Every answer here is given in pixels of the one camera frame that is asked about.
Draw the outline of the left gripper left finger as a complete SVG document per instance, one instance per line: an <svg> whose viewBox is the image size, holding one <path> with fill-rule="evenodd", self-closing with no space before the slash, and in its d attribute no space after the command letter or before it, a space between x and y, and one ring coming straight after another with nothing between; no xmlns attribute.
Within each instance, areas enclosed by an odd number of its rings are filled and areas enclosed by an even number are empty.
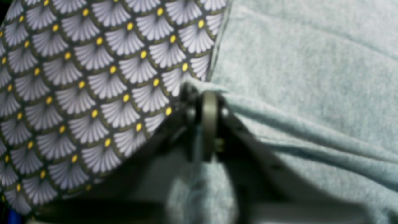
<svg viewBox="0 0 398 224"><path fill-rule="evenodd" d="M46 224L163 224L173 181L201 158L201 96L181 88L178 111L161 123L149 142L92 190L57 200L35 213Z"/></svg>

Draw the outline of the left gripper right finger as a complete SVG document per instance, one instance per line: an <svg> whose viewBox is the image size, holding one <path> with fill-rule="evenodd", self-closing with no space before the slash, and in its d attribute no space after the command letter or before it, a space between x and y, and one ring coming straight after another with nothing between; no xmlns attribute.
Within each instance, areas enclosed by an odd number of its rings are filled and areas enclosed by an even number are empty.
<svg viewBox="0 0 398 224"><path fill-rule="evenodd" d="M202 94L203 159L225 166L237 224L370 224L365 208L331 197L288 168L233 116L222 97Z"/></svg>

